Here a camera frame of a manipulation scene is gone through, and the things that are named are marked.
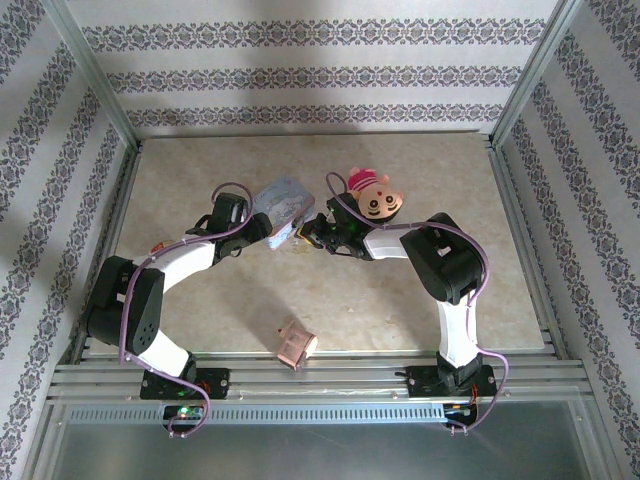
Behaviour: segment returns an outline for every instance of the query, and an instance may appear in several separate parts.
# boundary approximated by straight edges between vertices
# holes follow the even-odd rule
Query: cable
[[[480,283],[480,286],[476,289],[474,294],[469,297],[469,300],[467,301],[466,328],[467,328],[467,336],[469,337],[469,339],[471,339],[471,335],[470,335],[470,332],[469,332],[469,323],[470,323],[469,322],[469,314],[471,312],[471,307],[475,304],[475,302],[478,299],[478,297],[480,296],[480,294],[484,291],[484,289],[487,286],[487,283],[489,281],[489,277],[491,275],[491,269],[489,267],[489,257],[487,257],[486,252],[480,246],[480,244],[473,237],[471,237],[467,233],[463,232],[459,228],[455,228],[455,227],[452,227],[450,225],[445,225],[443,223],[438,223],[438,222],[428,222],[427,221],[427,222],[418,222],[418,223],[404,223],[404,224],[397,224],[397,225],[389,225],[389,224],[380,225],[380,224],[377,224],[377,223],[373,223],[370,220],[368,220],[367,218],[365,218],[362,215],[360,215],[359,212],[356,212],[353,208],[351,208],[349,205],[347,205],[344,202],[344,200],[342,200],[339,197],[338,193],[333,188],[333,185],[331,185],[331,177],[338,178],[342,182],[342,185],[344,187],[344,191],[346,192],[348,188],[347,188],[347,182],[345,181],[345,179],[342,177],[342,175],[340,175],[339,173],[336,173],[336,172],[329,172],[325,176],[325,180],[327,182],[327,186],[329,187],[329,191],[331,192],[333,197],[336,199],[336,201],[340,204],[340,206],[342,208],[344,208],[347,212],[349,212],[351,215],[353,215],[355,218],[360,220],[362,223],[364,223],[365,225],[368,225],[371,228],[376,228],[376,229],[379,229],[379,230],[398,230],[398,229],[418,228],[418,227],[437,228],[437,229],[445,230],[447,232],[451,232],[451,233],[453,233],[455,235],[458,235],[462,239],[464,239],[467,242],[469,242],[469,244],[471,244],[471,246],[477,250],[478,254],[480,255],[480,259],[481,259],[481,263],[482,263],[482,270],[484,272],[484,277],[482,279],[482,282]],[[480,353],[482,353],[483,355],[486,355],[488,357],[498,358],[499,360],[501,360],[504,363],[504,376],[502,377],[502,381],[500,382],[500,386],[498,387],[498,390],[496,391],[496,394],[493,396],[493,399],[491,400],[491,403],[489,403],[489,406],[487,407],[485,412],[482,414],[482,416],[480,418],[478,418],[472,425],[470,425],[468,427],[466,425],[464,426],[464,428],[462,430],[465,432],[465,434],[466,434],[466,432],[469,432],[469,431],[473,430],[474,428],[476,428],[477,426],[479,426],[487,418],[487,416],[491,413],[491,410],[493,410],[493,407],[495,406],[496,402],[498,401],[498,398],[502,394],[502,391],[504,390],[505,384],[507,383],[507,378],[509,377],[509,361],[507,360],[507,357],[505,357],[504,355],[502,355],[500,353],[497,353],[497,352],[491,352],[489,350],[485,350],[483,348],[480,348],[479,346],[477,346],[477,348],[478,348],[478,351]],[[458,422],[449,421],[449,423],[456,424]]]
[[[473,406],[476,409],[476,420],[480,416],[480,404],[478,403],[478,387],[476,385],[473,386]]]
[[[174,415],[173,417],[171,417],[171,419],[169,420],[169,423],[167,424],[167,431],[169,432],[169,437],[173,437],[172,433],[173,433],[173,422],[175,422],[176,420],[178,420],[178,415]]]
[[[156,370],[153,367],[151,367],[151,365],[147,364],[146,362],[144,362],[143,360],[141,360],[139,357],[133,355],[133,354],[126,354],[125,357],[125,347],[126,347],[126,341],[127,341],[127,326],[129,325],[129,309],[131,308],[131,299],[133,297],[133,290],[135,289],[136,286],[136,282],[138,281],[138,278],[140,277],[140,274],[142,273],[142,271],[147,268],[148,265],[150,265],[151,263],[155,262],[158,258],[162,257],[163,255],[176,250],[177,248],[181,248],[187,245],[190,245],[192,243],[197,243],[197,242],[202,242],[202,241],[208,241],[208,240],[219,240],[221,238],[225,238],[228,237],[230,235],[233,235],[237,232],[239,232],[240,230],[242,230],[250,221],[251,221],[251,216],[253,214],[253,196],[251,195],[251,192],[249,191],[249,189],[247,187],[245,187],[244,185],[241,185],[239,183],[236,182],[226,182],[226,183],[222,183],[221,185],[219,185],[211,194],[211,202],[215,204],[216,201],[216,197],[218,196],[218,194],[220,193],[220,190],[222,190],[225,187],[229,187],[229,186],[233,186],[233,187],[238,187],[241,188],[242,190],[244,190],[244,192],[247,194],[247,197],[249,199],[249,212],[246,215],[246,218],[244,219],[244,221],[242,221],[238,226],[227,230],[226,232],[222,232],[222,233],[215,233],[215,234],[211,234],[211,235],[204,235],[202,237],[193,237],[193,238],[188,238],[188,239],[183,239],[180,240],[179,242],[176,242],[172,245],[169,245],[168,247],[162,248],[160,250],[158,250],[157,252],[154,252],[152,255],[150,255],[149,257],[147,257],[139,266],[138,268],[136,268],[136,270],[133,272],[133,275],[131,276],[131,279],[129,280],[129,285],[127,286],[127,292],[125,294],[125,298],[124,298],[124,304],[122,306],[122,317],[120,320],[120,339],[119,339],[119,343],[118,343],[118,362],[120,364],[123,364],[125,361],[132,361],[138,365],[140,365],[141,367],[145,368],[146,370],[149,370],[151,373],[155,373],[156,375],[172,381],[174,383],[177,383],[179,385],[183,385],[187,388],[191,388],[193,390],[195,390],[196,392],[198,392],[199,394],[201,394],[204,398],[205,401],[205,405],[204,405],[204,412],[202,414],[202,418],[200,419],[200,421],[190,430],[183,432],[180,434],[181,438],[186,438],[189,435],[191,435],[192,433],[196,432],[197,430],[199,430],[204,423],[207,421],[207,418],[209,416],[209,411],[211,410],[211,400],[209,399],[209,395],[207,394],[207,392],[205,392],[202,388],[200,388],[197,385],[194,385],[193,383],[187,382],[186,380],[182,380],[181,378],[178,377],[173,377],[171,375],[166,374],[165,372],[162,372],[160,370]],[[172,426],[172,422],[169,422],[169,426],[168,426],[168,430],[169,430],[169,436],[173,437],[175,432],[172,430],[171,426]]]

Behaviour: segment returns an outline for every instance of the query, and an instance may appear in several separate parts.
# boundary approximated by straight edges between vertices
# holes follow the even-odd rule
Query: cartoon face
[[[371,220],[380,220],[395,215],[402,206],[402,193],[389,185],[380,183],[369,185],[360,192],[358,207],[360,213]]]

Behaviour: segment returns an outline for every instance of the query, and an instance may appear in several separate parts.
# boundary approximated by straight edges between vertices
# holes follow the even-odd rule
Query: beige floor
[[[377,168],[406,193],[394,222],[449,213],[486,249],[494,272],[478,303],[482,346],[542,348],[531,300],[489,160],[474,134],[297,136],[148,140],[117,248],[137,256],[178,239],[205,213],[224,181],[257,193],[283,174],[298,178],[325,210],[324,175]],[[264,244],[194,275],[165,296],[161,328],[193,351],[265,352],[298,318],[323,351],[436,350],[435,301],[406,260],[331,257],[290,240]],[[104,351],[93,347],[96,353]]]

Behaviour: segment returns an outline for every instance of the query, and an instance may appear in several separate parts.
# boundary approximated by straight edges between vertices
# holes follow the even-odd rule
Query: stuffed toy head
[[[358,202],[363,217],[383,223],[396,216],[404,195],[389,186],[389,177],[378,177],[375,170],[354,167],[347,182],[349,193]]]

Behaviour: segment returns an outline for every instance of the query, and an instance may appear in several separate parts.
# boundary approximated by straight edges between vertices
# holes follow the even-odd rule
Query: floral border stripe
[[[589,8],[605,27],[609,38],[622,53],[636,78],[640,81],[640,14],[629,0],[590,0]]]
[[[67,139],[62,144],[58,158],[45,183],[34,219],[27,226],[24,243],[18,248],[13,269],[6,278],[0,296],[0,360],[4,358],[4,349],[11,341],[11,331],[20,317],[25,295],[31,289],[32,279],[40,265],[44,247],[49,241],[67,188],[80,160],[87,136],[100,109],[96,94],[89,88],[85,93],[76,116],[73,119]]]
[[[91,48],[102,53],[312,45],[533,45],[544,26],[542,18],[394,18],[108,25],[82,31]]]
[[[26,431],[26,422],[31,418],[36,394],[42,384],[45,366],[49,361],[50,349],[58,333],[61,316],[67,307],[67,300],[84,253],[91,224],[100,203],[102,190],[120,143],[115,128],[110,125],[94,163],[93,171],[76,212],[73,228],[69,233],[66,248],[62,253],[58,271],[54,276],[43,316],[38,323],[38,333],[29,348],[29,360],[24,364],[18,389],[14,393],[16,400],[7,412],[8,421],[3,425],[0,438],[0,477],[12,478],[12,459],[21,448]]]
[[[607,403],[613,412],[613,420],[618,424],[620,439],[627,446],[626,453],[631,457],[631,466],[634,474],[640,476],[640,426],[637,423],[638,415],[633,411],[633,400],[626,391],[626,384],[620,378],[622,374],[620,365],[615,362],[615,353],[611,349],[611,342],[603,333],[604,327],[600,314],[594,307],[589,286],[584,283],[582,267],[576,258],[569,232],[522,117],[514,125],[511,135],[518,146],[522,163],[531,183],[531,188],[535,193],[549,238],[555,248],[556,259],[570,292],[571,301],[574,304],[578,322],[582,327],[587,348],[593,355],[593,363],[597,366],[598,377],[608,397]]]
[[[497,120],[502,105],[378,104],[129,110],[134,127],[282,123],[475,122]]]
[[[520,67],[310,67],[170,70],[108,74],[116,93],[269,88],[512,87]]]
[[[580,152],[575,147],[567,124],[544,81],[536,85],[531,98],[547,129],[547,137],[558,156],[573,198],[582,212],[585,228],[591,235],[596,253],[602,259],[611,291],[616,293],[618,306],[624,311],[623,317],[628,322],[631,336],[636,339],[636,348],[640,349],[640,286],[635,283],[636,276],[630,273],[631,265],[618,246],[618,236],[612,231],[609,215],[602,207],[598,192],[580,158]]]
[[[62,96],[76,63],[64,43],[56,49],[27,102],[18,125],[13,129],[2,150],[0,163],[0,223],[11,204],[11,198],[22,181],[25,168],[31,163],[35,147],[49,124],[51,115]]]
[[[616,112],[604,85],[571,32],[562,39],[555,55],[571,81],[582,109],[589,116],[602,148],[609,155],[613,170],[620,177],[620,184],[624,185],[627,197],[637,210],[640,208],[640,154],[629,129]]]
[[[16,0],[2,14],[0,21],[0,85],[22,54],[44,18],[44,7],[38,0]]]

